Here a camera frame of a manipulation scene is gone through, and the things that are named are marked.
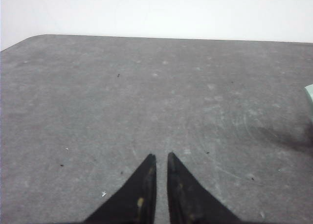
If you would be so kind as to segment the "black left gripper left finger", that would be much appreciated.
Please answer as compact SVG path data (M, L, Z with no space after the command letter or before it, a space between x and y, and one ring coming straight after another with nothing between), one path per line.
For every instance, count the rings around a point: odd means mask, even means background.
M157 198L156 156L148 154L124 185L85 224L152 224Z

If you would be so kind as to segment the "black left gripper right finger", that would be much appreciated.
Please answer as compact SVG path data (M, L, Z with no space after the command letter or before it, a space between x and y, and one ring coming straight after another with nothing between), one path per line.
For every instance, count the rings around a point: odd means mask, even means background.
M167 196L172 224L235 224L241 221L203 188L173 152L168 154Z

